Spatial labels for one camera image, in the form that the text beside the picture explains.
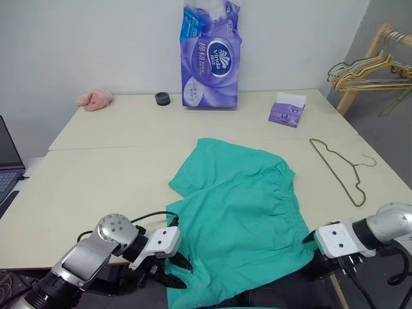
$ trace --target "vinda logo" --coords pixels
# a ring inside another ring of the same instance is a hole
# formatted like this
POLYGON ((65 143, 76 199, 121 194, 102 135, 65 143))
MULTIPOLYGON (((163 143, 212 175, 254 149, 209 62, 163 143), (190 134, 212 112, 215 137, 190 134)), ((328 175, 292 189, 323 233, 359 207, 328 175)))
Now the vinda logo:
POLYGON ((207 47, 207 55, 212 74, 216 77, 226 76, 232 66, 232 55, 227 46, 220 41, 212 41, 207 47))

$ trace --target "small purple box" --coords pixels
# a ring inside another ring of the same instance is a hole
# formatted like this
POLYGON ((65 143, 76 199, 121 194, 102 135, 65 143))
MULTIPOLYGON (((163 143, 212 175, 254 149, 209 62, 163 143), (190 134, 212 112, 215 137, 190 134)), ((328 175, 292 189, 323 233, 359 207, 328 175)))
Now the small purple box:
POLYGON ((306 96, 279 92, 270 110, 269 121, 297 127, 304 109, 306 96))

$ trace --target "tissue package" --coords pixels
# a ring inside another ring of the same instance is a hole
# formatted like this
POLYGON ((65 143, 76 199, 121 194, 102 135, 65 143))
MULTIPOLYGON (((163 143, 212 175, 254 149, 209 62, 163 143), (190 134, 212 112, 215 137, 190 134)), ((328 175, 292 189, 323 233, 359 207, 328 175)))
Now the tissue package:
POLYGON ((240 6, 222 0, 223 14, 212 19, 200 7, 185 5, 180 33, 183 105, 234 108, 238 102, 241 37, 240 6))
POLYGON ((305 104, 306 96, 304 95, 291 95, 289 93, 279 92, 270 110, 269 121, 290 127, 297 127, 305 104))

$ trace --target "wire hanger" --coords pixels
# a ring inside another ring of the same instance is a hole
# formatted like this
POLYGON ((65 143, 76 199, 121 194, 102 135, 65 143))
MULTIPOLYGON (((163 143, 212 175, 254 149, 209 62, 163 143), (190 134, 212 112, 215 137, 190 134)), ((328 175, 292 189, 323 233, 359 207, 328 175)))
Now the wire hanger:
POLYGON ((328 145, 323 142, 322 140, 318 140, 316 138, 311 138, 309 139, 309 142, 311 143, 311 145, 315 148, 315 150, 317 151, 317 153, 319 154, 319 156, 322 158, 323 162, 329 167, 330 171, 332 172, 332 174, 335 176, 335 178, 337 179, 337 181, 341 184, 342 188, 345 190, 346 195, 348 195, 349 199, 351 200, 351 202, 354 204, 354 206, 356 207, 360 207, 363 204, 365 204, 366 201, 366 193, 365 191, 363 191, 359 185, 361 184, 361 179, 359 178, 359 174, 356 170, 356 167, 363 165, 363 166, 368 166, 368 167, 374 167, 376 166, 377 162, 374 158, 370 157, 370 156, 366 156, 365 154, 363 154, 363 156, 365 156, 366 158, 369 158, 371 160, 373 160, 373 164, 365 164, 365 163, 359 163, 359 164, 353 164, 352 162, 350 162, 348 159, 346 159, 343 155, 341 155, 340 153, 338 153, 337 151, 334 150, 330 150, 328 145), (319 142, 321 143, 323 146, 325 146, 325 149, 327 151, 329 151, 330 153, 334 153, 335 155, 337 155, 339 158, 341 158, 342 160, 344 160, 347 164, 349 164, 352 169, 353 172, 355 173, 356 176, 356 180, 357 183, 355 184, 356 189, 362 194, 362 201, 358 204, 356 203, 356 201, 352 198, 352 196, 350 195, 348 189, 345 187, 345 184, 343 184, 342 180, 337 176, 336 172, 332 169, 332 167, 330 166, 330 164, 328 163, 328 161, 326 160, 326 158, 322 155, 322 153, 320 152, 320 150, 316 147, 314 142, 319 142))
POLYGON ((403 92, 403 94, 401 94, 399 98, 396 98, 395 100, 392 100, 391 102, 387 103, 382 109, 382 111, 379 113, 378 118, 382 118, 382 117, 390 115, 395 110, 395 108, 397 108, 400 103, 405 101, 405 99, 411 93, 412 93, 412 88, 407 89, 405 90, 405 92, 403 92))
POLYGON ((395 61, 392 53, 395 45, 406 35, 390 28, 380 34, 386 35, 386 40, 376 57, 355 61, 352 65, 337 64, 328 72, 328 80, 337 91, 372 91, 412 88, 412 67, 403 66, 395 61), (401 79, 364 79, 373 71, 391 67, 399 72, 401 79))

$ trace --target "wooden rack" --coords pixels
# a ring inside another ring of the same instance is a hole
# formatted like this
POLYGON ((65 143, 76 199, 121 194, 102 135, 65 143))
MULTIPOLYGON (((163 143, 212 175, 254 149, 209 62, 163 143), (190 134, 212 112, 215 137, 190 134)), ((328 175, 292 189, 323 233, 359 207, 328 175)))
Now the wooden rack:
MULTIPOLYGON (((378 55, 378 52, 381 49, 382 37, 387 35, 386 33, 384 33, 384 31, 387 29, 394 30, 395 27, 391 24, 383 24, 379 28, 378 32, 376 33, 375 38, 373 39, 372 45, 369 47, 369 50, 366 53, 366 58, 371 58, 371 57, 375 57, 378 55)), ((399 43, 412 48, 412 36, 410 35, 405 36, 402 40, 399 41, 399 43)), ((342 116, 346 114, 346 112, 352 105, 353 101, 355 100, 356 94, 357 94, 356 91, 352 91, 352 92, 346 92, 343 95, 341 101, 339 102, 339 105, 336 108, 342 116)))

